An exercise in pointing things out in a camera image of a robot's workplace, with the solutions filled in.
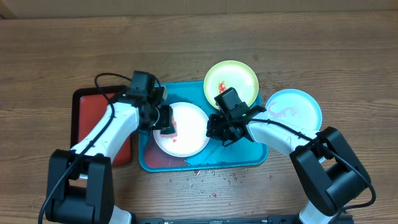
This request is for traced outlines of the red sponge with green pad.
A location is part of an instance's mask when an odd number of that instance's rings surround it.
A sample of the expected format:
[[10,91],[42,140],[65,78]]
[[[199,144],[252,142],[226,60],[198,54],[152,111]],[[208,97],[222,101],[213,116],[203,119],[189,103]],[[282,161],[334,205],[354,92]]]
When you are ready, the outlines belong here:
[[166,129],[161,130],[160,136],[162,138],[175,138],[175,137],[177,137],[177,135],[178,135],[177,134],[177,124],[174,120],[174,117],[172,117],[171,126]]

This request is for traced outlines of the white plate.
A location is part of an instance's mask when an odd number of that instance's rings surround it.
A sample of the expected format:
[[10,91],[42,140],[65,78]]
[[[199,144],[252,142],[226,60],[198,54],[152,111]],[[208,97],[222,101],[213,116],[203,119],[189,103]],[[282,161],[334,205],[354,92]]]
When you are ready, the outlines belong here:
[[172,103],[173,134],[161,134],[154,131],[157,145],[167,154],[174,157],[189,157],[198,154],[209,141],[206,136],[208,116],[192,103]]

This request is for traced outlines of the yellow-green plate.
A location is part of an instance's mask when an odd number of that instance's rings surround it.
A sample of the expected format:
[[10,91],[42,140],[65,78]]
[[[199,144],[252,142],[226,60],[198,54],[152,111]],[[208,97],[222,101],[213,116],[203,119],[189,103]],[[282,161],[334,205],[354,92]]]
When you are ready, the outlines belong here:
[[209,69],[204,79],[204,92],[208,102],[218,109],[215,97],[233,87],[241,101],[251,106],[259,92],[259,82],[254,71],[245,63],[225,60]]

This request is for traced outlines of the light blue plate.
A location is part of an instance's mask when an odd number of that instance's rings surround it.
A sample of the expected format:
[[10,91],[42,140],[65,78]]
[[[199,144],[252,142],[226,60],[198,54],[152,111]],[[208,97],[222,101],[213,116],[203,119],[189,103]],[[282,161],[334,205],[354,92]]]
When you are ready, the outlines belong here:
[[268,99],[265,107],[271,115],[298,127],[316,131],[321,128],[321,108],[312,96],[302,90],[280,90]]

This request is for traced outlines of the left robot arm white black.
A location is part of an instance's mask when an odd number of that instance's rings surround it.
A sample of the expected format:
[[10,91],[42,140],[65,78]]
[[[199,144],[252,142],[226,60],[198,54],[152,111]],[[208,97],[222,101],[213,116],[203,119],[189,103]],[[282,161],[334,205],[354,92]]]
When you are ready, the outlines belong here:
[[106,112],[70,150],[49,159],[46,199],[38,223],[133,223],[131,212],[114,204],[112,163],[125,140],[137,130],[174,133],[167,87],[147,72],[135,71],[130,86],[105,95]]

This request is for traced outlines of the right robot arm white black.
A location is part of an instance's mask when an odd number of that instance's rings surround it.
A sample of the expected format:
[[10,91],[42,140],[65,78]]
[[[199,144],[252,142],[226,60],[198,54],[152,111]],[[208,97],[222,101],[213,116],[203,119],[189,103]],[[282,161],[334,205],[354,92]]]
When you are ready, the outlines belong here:
[[347,210],[376,201],[368,172],[339,130],[300,128],[261,106],[250,108],[233,87],[215,102],[220,112],[210,115],[206,135],[224,147],[246,138],[289,156],[308,197],[299,214],[269,215],[267,223],[352,223]]

